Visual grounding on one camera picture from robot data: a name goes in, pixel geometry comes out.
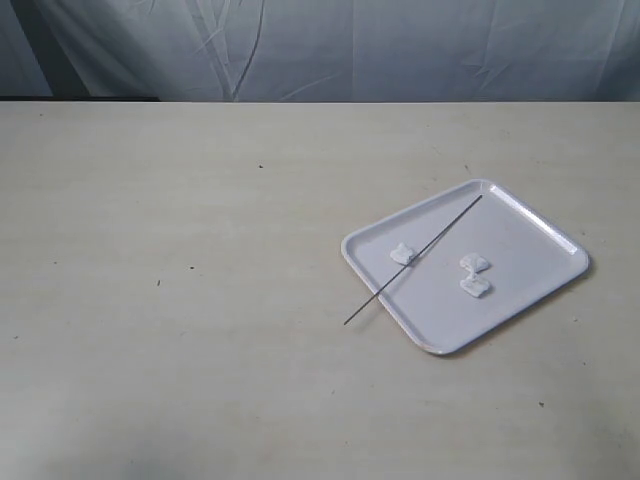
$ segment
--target white backdrop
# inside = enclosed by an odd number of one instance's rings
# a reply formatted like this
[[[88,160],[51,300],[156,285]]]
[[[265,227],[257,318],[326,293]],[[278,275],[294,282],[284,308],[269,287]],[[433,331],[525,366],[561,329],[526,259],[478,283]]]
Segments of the white backdrop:
[[[640,99],[640,0],[37,4],[93,95]]]

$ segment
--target metal skewer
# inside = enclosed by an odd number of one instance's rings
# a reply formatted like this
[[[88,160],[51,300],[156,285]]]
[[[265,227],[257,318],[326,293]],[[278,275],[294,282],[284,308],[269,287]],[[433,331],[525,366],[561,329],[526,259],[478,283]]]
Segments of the metal skewer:
[[[346,324],[347,324],[347,323],[349,323],[351,320],[353,320],[353,317],[355,317],[355,316],[356,316],[357,314],[359,314],[362,310],[364,310],[364,308],[365,308],[367,305],[369,305],[373,300],[375,300],[376,298],[378,298],[378,296],[382,293],[382,291],[383,291],[385,288],[387,288],[391,282],[393,282],[396,278],[398,278],[398,277],[400,276],[400,274],[401,274],[402,272],[404,272],[408,267],[410,267],[410,266],[411,266],[411,264],[412,264],[413,262],[415,262],[416,260],[418,260],[418,258],[420,258],[420,257],[422,256],[422,254],[423,254],[424,252],[426,252],[426,251],[429,249],[429,247],[430,247],[431,245],[433,245],[434,243],[436,243],[436,242],[437,242],[437,241],[438,241],[438,240],[439,240],[439,239],[440,239],[444,234],[446,234],[449,230],[451,230],[451,227],[453,227],[453,226],[458,222],[458,220],[460,220],[460,219],[464,216],[464,214],[465,214],[465,213],[467,213],[469,210],[471,210],[471,207],[473,207],[476,203],[478,203],[478,202],[480,201],[480,199],[481,199],[481,198],[482,198],[482,195],[478,195],[478,197],[477,197],[473,202],[471,202],[471,203],[467,206],[467,208],[465,208],[462,212],[460,212],[460,213],[458,214],[458,216],[457,216],[456,218],[454,218],[454,219],[451,221],[451,223],[449,223],[449,225],[447,225],[446,227],[444,227],[444,229],[443,229],[443,230],[442,230],[438,235],[436,235],[436,236],[433,238],[433,240],[431,240],[429,243],[427,243],[427,244],[424,246],[424,248],[423,248],[422,250],[420,250],[420,251],[418,252],[418,254],[417,254],[415,257],[413,257],[411,260],[409,260],[409,262],[408,262],[404,267],[402,267],[402,268],[398,271],[398,273],[396,273],[393,277],[391,277],[391,278],[389,279],[389,281],[387,281],[387,283],[385,283],[383,286],[381,286],[381,287],[378,289],[378,291],[377,291],[376,293],[374,293],[374,294],[369,298],[369,300],[367,300],[366,302],[364,302],[364,303],[362,304],[362,306],[361,306],[360,308],[358,308],[358,310],[356,310],[355,312],[353,312],[353,314],[351,314],[351,316],[345,320],[344,325],[346,325]]]

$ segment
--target table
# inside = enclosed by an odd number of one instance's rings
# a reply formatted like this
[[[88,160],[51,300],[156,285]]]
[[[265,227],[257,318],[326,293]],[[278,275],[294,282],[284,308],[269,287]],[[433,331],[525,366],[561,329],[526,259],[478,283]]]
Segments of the table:
[[[640,105],[0,104],[0,477],[640,476]],[[342,238],[472,177],[590,273],[447,358]]]

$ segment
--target white tray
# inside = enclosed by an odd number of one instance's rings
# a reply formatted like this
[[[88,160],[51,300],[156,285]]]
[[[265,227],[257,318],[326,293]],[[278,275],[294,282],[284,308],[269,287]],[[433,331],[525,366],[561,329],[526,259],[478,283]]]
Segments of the white tray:
[[[347,236],[342,254],[371,289],[401,266],[389,257],[400,242],[419,251],[479,194],[483,198],[423,258],[379,296],[422,349],[454,352],[573,280],[589,266],[586,251],[499,185],[471,180]],[[459,265],[477,252],[492,288],[474,298],[460,288]]]

